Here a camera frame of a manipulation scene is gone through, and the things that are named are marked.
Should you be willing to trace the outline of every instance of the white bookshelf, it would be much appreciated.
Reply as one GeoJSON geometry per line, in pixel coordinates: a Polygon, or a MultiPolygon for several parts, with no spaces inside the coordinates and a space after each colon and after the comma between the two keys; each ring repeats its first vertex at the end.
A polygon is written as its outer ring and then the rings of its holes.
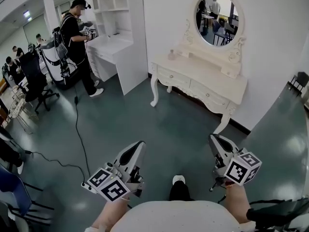
{"type": "Polygon", "coordinates": [[[118,74],[123,94],[148,77],[143,0],[92,0],[99,37],[88,42],[90,66],[103,81],[118,74]]]}

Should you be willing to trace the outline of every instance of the ceiling light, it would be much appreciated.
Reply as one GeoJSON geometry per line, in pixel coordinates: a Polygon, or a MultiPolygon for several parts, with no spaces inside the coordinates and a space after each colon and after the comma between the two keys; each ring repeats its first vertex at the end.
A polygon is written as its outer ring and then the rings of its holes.
{"type": "Polygon", "coordinates": [[[24,12],[24,17],[28,17],[30,15],[29,10],[27,10],[26,12],[24,12]]]}

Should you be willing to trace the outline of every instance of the white sneaker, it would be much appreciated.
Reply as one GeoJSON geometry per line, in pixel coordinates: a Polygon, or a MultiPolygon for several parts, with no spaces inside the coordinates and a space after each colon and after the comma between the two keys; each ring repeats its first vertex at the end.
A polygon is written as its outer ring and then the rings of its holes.
{"type": "Polygon", "coordinates": [[[17,168],[18,174],[21,174],[23,172],[23,168],[24,168],[24,162],[21,164],[20,167],[17,168]]]}
{"type": "Polygon", "coordinates": [[[185,179],[182,175],[175,175],[173,178],[173,185],[175,184],[175,182],[177,181],[182,181],[185,184],[185,179]]]}
{"type": "Polygon", "coordinates": [[[89,95],[90,97],[95,97],[101,93],[103,93],[104,89],[103,88],[99,88],[96,90],[96,92],[93,95],[89,95]]]}

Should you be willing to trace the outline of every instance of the ceiling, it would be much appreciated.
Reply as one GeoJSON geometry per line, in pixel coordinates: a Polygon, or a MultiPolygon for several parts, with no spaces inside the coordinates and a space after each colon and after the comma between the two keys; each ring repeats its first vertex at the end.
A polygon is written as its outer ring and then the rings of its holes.
{"type": "MultiPolygon", "coordinates": [[[[55,6],[64,4],[70,0],[54,0],[55,6]]],[[[42,15],[44,13],[44,1],[43,0],[28,0],[23,5],[17,7],[14,11],[8,14],[0,22],[0,43],[2,43],[8,35],[12,34],[18,28],[23,27],[28,23],[27,18],[24,17],[25,11],[30,12],[32,19],[42,15]]]]}

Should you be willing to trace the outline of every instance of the small bottle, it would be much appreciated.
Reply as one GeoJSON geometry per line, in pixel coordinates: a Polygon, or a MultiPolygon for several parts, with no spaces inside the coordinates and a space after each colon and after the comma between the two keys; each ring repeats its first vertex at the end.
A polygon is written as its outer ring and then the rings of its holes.
{"type": "Polygon", "coordinates": [[[175,54],[174,54],[174,50],[171,50],[170,53],[169,53],[169,55],[168,55],[168,59],[169,59],[169,60],[175,60],[175,58],[176,58],[176,56],[175,56],[175,54]]]}

